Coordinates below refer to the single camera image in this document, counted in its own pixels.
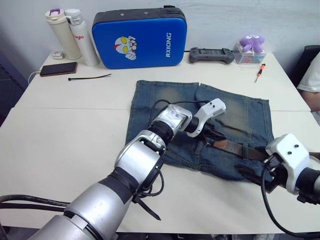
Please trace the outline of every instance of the screwdriver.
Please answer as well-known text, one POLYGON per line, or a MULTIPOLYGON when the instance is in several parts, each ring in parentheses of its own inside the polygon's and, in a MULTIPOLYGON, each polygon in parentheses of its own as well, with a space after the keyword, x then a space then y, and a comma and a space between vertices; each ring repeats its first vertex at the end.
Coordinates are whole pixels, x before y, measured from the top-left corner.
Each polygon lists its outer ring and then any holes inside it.
POLYGON ((258 78, 261 76, 262 70, 265 68, 265 66, 266 66, 266 64, 264 64, 264 63, 261 65, 260 70, 259 70, 258 74, 256 75, 256 79, 254 81, 255 83, 258 81, 258 78))

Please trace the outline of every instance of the gray controller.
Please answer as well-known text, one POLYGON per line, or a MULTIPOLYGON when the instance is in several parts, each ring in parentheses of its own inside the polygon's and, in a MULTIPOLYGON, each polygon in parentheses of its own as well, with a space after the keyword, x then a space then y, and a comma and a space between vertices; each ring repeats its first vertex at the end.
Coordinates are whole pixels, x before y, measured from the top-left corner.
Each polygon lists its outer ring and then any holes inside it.
POLYGON ((234 59, 234 54, 227 48, 206 49, 193 47, 190 49, 189 55, 190 63, 195 63, 198 60, 218 60, 224 61, 226 64, 229 64, 234 59))

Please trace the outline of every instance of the blue case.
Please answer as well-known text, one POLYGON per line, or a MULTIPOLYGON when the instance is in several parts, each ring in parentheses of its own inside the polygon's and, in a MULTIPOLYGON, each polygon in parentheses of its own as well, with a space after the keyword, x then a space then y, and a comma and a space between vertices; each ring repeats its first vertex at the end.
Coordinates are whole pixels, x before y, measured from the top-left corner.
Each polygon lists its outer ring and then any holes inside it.
POLYGON ((95 46, 109 69, 174 66, 184 56, 187 23, 176 7, 99 12, 95 46))

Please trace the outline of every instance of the white sleeve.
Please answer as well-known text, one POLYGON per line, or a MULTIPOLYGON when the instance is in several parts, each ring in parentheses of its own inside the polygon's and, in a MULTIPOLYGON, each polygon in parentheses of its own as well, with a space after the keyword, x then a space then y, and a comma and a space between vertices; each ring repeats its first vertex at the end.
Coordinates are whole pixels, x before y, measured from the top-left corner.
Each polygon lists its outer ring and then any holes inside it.
POLYGON ((297 89, 307 92, 320 92, 320 52, 310 63, 297 89))

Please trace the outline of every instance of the person's arm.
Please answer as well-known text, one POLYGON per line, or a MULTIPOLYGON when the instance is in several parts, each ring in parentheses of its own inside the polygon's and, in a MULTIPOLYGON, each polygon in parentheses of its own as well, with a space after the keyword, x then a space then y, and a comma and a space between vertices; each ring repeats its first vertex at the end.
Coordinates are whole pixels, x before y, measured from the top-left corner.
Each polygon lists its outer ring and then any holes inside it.
POLYGON ((320 92, 301 91, 301 96, 308 104, 311 112, 320 111, 320 92))

